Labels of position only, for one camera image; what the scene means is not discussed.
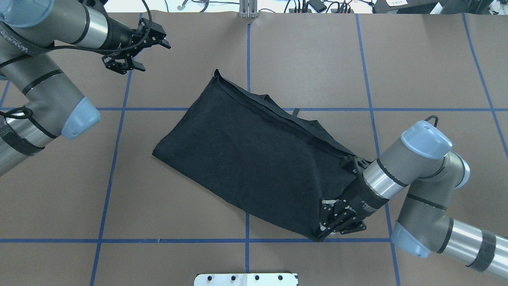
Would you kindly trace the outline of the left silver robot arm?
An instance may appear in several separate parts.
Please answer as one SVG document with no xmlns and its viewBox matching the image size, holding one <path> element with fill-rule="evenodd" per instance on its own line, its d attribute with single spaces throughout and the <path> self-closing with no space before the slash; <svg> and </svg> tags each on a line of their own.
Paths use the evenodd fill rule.
<svg viewBox="0 0 508 286">
<path fill-rule="evenodd" d="M 59 136 L 74 139 L 100 121 L 100 113 L 49 56 L 74 49 L 101 55 L 119 74 L 145 71 L 134 60 L 143 49 L 169 49 L 164 28 L 151 13 L 131 29 L 111 18 L 105 0 L 2 0 L 1 80 L 28 99 L 1 112 L 1 174 Z"/>
</svg>

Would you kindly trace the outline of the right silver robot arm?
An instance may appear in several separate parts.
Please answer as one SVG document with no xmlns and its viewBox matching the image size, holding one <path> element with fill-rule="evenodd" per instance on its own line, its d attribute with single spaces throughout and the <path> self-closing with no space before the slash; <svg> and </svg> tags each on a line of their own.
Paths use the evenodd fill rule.
<svg viewBox="0 0 508 286">
<path fill-rule="evenodd" d="M 420 258 L 443 254 L 507 280 L 507 239 L 446 214 L 470 167 L 435 125 L 418 121 L 375 161 L 355 159 L 353 171 L 356 179 L 339 197 L 321 200 L 318 241 L 365 230 L 364 220 L 408 187 L 391 234 L 395 246 Z"/>
</svg>

